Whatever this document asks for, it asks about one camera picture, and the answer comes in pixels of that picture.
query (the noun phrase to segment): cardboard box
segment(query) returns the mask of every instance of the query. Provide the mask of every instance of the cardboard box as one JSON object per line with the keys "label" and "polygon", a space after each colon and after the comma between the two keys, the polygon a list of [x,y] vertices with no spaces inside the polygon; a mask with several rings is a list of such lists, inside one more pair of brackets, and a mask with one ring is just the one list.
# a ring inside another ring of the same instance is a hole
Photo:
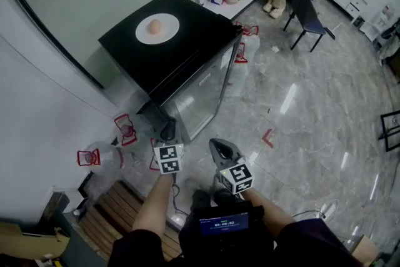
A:
{"label": "cardboard box", "polygon": [[69,237],[60,228],[55,235],[24,234],[17,224],[0,223],[0,253],[24,259],[58,258],[66,249]]}

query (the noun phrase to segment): white sneaker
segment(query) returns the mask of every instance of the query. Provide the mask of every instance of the white sneaker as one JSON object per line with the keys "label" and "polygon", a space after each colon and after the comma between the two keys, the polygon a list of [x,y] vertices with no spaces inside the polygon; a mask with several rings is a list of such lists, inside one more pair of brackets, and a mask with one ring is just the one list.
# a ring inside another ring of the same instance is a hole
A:
{"label": "white sneaker", "polygon": [[272,4],[270,1],[268,1],[264,7],[262,7],[263,11],[266,11],[267,13],[270,13],[273,10]]}
{"label": "white sneaker", "polygon": [[283,11],[284,11],[284,9],[274,9],[269,13],[269,15],[272,18],[278,19],[279,17],[282,16]]}

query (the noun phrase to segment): black shirt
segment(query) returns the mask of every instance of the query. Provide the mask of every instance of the black shirt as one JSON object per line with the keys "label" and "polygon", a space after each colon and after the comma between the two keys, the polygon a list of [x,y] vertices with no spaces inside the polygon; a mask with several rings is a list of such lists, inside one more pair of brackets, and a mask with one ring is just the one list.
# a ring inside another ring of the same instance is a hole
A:
{"label": "black shirt", "polygon": [[[181,246],[184,240],[179,235]],[[276,240],[274,250],[270,246],[239,250],[230,257],[223,257],[224,266],[346,266],[356,267],[362,264],[352,257],[349,251],[336,238],[321,219],[303,220],[289,224],[282,229]],[[207,261],[205,266],[216,266],[215,260],[207,252],[199,252]],[[175,258],[165,262],[161,239],[158,235],[135,230],[124,238],[115,241],[109,267],[129,266],[197,266],[200,261],[188,258]]]}

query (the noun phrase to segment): clear plastic bottle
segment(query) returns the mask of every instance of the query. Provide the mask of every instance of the clear plastic bottle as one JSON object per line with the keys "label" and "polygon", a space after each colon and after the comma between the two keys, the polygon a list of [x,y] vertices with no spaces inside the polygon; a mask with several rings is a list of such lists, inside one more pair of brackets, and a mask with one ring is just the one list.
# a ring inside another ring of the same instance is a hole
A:
{"label": "clear plastic bottle", "polygon": [[93,173],[107,176],[123,169],[126,159],[120,148],[98,141],[85,151],[78,151],[77,161],[79,166],[87,166]]}

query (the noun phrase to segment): black chair leg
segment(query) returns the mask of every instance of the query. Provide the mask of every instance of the black chair leg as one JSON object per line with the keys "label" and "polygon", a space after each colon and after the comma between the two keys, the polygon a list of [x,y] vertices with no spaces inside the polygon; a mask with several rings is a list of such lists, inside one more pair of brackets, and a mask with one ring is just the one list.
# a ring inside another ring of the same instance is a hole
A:
{"label": "black chair leg", "polygon": [[303,38],[303,36],[306,34],[307,31],[303,30],[300,37],[298,37],[298,39],[296,40],[296,42],[294,43],[294,45],[292,46],[292,48],[290,50],[293,50],[294,47],[296,47],[296,45],[298,44],[298,42],[300,41],[301,38]]}
{"label": "black chair leg", "polygon": [[311,52],[313,52],[313,50],[315,49],[315,47],[318,45],[319,41],[321,40],[321,38],[323,37],[323,34],[320,35],[320,37],[318,37],[317,42],[315,43],[315,45],[312,47]]}
{"label": "black chair leg", "polygon": [[292,13],[291,15],[290,15],[290,17],[289,17],[289,21],[287,22],[287,24],[286,24],[286,26],[285,26],[285,28],[283,28],[283,31],[285,31],[286,30],[286,28],[289,26],[289,23],[291,22],[291,20],[294,18],[294,13]]}

